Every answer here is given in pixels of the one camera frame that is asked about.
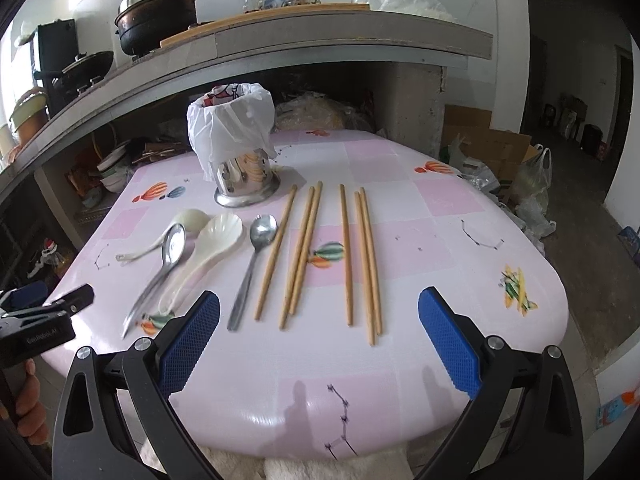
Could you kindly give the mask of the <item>left hand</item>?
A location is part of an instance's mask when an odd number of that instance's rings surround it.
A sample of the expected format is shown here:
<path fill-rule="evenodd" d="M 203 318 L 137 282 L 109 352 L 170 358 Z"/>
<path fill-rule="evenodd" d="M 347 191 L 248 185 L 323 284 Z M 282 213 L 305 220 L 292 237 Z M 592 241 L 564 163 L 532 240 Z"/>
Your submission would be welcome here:
<path fill-rule="evenodd" d="M 47 412 L 40 402 L 40 381 L 36 376 L 36 364 L 33 359 L 24 362 L 26 378 L 24 385 L 15 398 L 17 433 L 30 445 L 38 446 L 47 442 L 49 429 L 46 422 Z"/>

